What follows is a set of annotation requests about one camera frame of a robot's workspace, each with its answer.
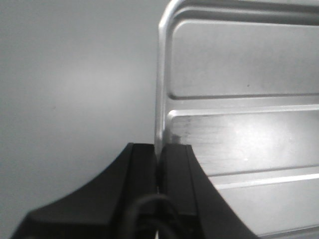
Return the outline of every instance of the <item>white background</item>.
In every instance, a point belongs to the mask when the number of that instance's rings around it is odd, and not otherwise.
[[[154,141],[168,0],[0,1],[0,239]]]

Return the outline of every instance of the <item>black cable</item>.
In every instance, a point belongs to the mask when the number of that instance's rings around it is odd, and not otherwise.
[[[182,226],[179,218],[178,213],[172,202],[170,201],[169,197],[164,194],[151,194],[146,195],[144,197],[141,197],[137,199],[134,203],[132,203],[128,209],[125,211],[125,214],[123,216],[123,222],[121,226],[120,236],[119,239],[134,239],[135,234],[135,227],[137,225],[137,221],[139,218],[139,211],[142,206],[148,204],[148,203],[164,203],[166,206],[168,206],[172,212],[173,219],[176,222],[178,230],[184,234],[186,237],[188,233],[186,232],[185,228]],[[175,236],[176,234],[171,233],[171,229],[169,226],[160,221],[149,218],[149,224],[152,224],[153,226],[161,227],[162,233],[166,234],[172,239],[178,238]]]

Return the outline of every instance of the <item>curved edge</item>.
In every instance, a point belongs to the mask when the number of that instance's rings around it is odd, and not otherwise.
[[[67,196],[30,211],[11,239],[29,236],[107,234],[121,204],[133,143],[98,176]]]
[[[158,69],[157,69],[157,85],[156,85],[156,117],[155,117],[155,154],[157,159],[160,158],[162,150],[164,124],[164,94],[165,94],[165,49],[166,37],[169,22],[178,7],[186,0],[171,0],[165,8],[165,11],[159,21],[158,28]]]

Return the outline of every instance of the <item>metal edge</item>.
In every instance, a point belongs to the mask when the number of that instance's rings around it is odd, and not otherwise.
[[[159,43],[158,43],[158,69],[157,69],[157,85],[156,85],[156,116],[155,116],[155,154],[160,158],[163,138],[164,124],[164,94],[165,94],[165,48],[167,39],[167,29],[170,19],[174,15],[178,7],[186,0],[171,0],[165,8],[165,11],[159,22]]]

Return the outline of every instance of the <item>metal panel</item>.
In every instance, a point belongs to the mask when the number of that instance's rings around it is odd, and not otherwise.
[[[319,2],[298,4],[175,0],[159,24],[157,154],[191,144],[270,238],[319,226]]]

